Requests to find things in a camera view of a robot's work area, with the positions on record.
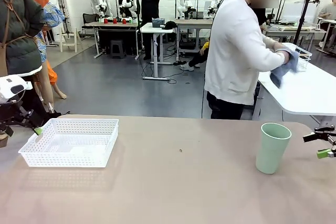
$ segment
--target puffer jacket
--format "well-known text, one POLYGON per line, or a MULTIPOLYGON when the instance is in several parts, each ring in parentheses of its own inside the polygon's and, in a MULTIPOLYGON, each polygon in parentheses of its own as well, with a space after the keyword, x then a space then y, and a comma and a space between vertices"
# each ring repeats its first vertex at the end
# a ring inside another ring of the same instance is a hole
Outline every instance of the puffer jacket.
MULTIPOLYGON (((37 35, 43 27, 44 13, 42 7, 34 0, 13 0, 13 8, 22 20, 24 28, 10 12, 9 32, 7 36, 6 63, 8 74, 28 75, 41 67, 41 56, 33 38, 16 38, 28 34, 37 35)), ((3 42, 7 22, 8 7, 4 0, 0 0, 0 43, 3 42)))

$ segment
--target mannequin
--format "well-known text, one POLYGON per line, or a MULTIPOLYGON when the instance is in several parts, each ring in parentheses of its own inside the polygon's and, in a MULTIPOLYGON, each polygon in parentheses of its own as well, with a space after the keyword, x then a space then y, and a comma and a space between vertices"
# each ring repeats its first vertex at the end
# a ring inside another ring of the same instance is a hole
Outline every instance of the mannequin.
MULTIPOLYGON (((45 17, 46 25, 44 25, 42 29, 43 31, 51 30, 53 27, 56 27, 64 20, 64 15, 52 3, 50 3, 49 0, 35 0, 35 1, 44 8, 44 13, 46 16, 45 17)), ((44 42, 43 32, 41 31, 38 35, 34 37, 34 39, 39 48, 42 61, 42 70, 37 73, 40 87, 39 90, 42 92, 44 102, 47 105, 50 105, 49 110, 52 112, 54 108, 54 95, 52 93, 53 91, 51 88, 49 73, 51 73, 51 75, 55 75, 56 73, 51 68, 48 69, 48 66, 50 67, 50 65, 47 62, 46 44, 44 42)), ((56 82, 54 82, 54 89, 55 92, 62 99, 66 99, 66 95, 59 90, 59 88, 56 85, 56 82)))

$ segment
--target black cap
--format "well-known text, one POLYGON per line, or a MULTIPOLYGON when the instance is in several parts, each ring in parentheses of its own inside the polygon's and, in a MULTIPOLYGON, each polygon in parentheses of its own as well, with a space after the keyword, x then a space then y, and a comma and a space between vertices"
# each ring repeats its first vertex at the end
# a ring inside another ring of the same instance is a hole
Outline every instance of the black cap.
POLYGON ((171 30, 171 29, 176 28, 176 27, 177 27, 177 24, 174 21, 168 21, 162 29, 163 30, 171 30))

